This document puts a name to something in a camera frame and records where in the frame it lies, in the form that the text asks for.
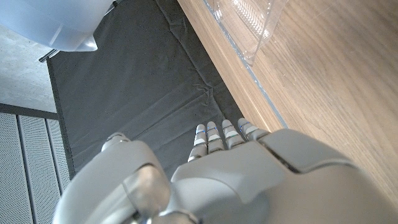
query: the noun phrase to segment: wooden surface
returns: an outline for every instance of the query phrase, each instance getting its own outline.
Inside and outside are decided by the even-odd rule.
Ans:
[[[179,3],[243,115],[282,128],[203,1]],[[289,128],[350,157],[398,208],[397,1],[290,0],[252,70]]]

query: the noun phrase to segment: gray wall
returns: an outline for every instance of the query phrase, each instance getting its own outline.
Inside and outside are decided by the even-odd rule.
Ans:
[[[69,172],[56,120],[0,113],[0,223],[51,223]]]

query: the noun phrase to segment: transparent plastic box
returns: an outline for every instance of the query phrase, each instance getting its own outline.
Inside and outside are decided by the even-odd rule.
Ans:
[[[267,43],[287,0],[213,0],[217,22],[231,36],[245,61],[253,65]]]

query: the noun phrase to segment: white object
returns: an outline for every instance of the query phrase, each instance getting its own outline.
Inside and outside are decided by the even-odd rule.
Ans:
[[[93,33],[113,0],[3,1],[0,23],[30,40],[62,51],[94,51]]]

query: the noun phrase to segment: black fabric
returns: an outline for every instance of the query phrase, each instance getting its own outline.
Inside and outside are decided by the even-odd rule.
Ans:
[[[96,52],[48,63],[71,174],[119,131],[146,142],[170,178],[197,124],[242,117],[177,1],[125,0],[95,39]]]

